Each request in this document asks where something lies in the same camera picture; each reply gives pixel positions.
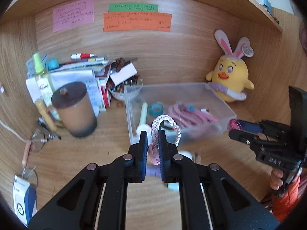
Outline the person right hand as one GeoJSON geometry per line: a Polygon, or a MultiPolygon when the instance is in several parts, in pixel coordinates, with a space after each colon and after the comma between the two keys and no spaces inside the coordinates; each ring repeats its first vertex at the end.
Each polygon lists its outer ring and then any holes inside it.
{"type": "Polygon", "coordinates": [[[270,186],[272,190],[277,191],[284,183],[283,178],[284,172],[282,170],[273,168],[270,176],[270,186]]]}

